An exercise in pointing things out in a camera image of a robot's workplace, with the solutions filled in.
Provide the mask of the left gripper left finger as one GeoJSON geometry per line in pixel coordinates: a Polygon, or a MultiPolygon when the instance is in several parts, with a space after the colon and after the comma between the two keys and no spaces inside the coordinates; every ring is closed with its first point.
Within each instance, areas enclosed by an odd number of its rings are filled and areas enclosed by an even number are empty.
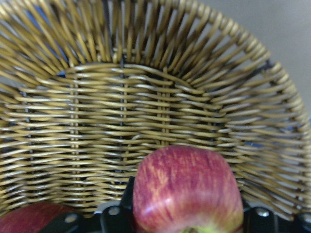
{"type": "Polygon", "coordinates": [[[66,212],[55,217],[40,230],[41,233],[134,233],[133,187],[130,177],[120,201],[110,201],[98,206],[94,215],[66,212]]]}

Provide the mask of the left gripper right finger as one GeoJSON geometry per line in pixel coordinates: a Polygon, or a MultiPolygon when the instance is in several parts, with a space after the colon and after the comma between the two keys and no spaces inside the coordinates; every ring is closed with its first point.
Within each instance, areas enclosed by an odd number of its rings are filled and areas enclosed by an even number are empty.
{"type": "Polygon", "coordinates": [[[311,233],[310,212],[298,213],[292,220],[286,220],[263,206],[242,203],[245,233],[311,233]]]}

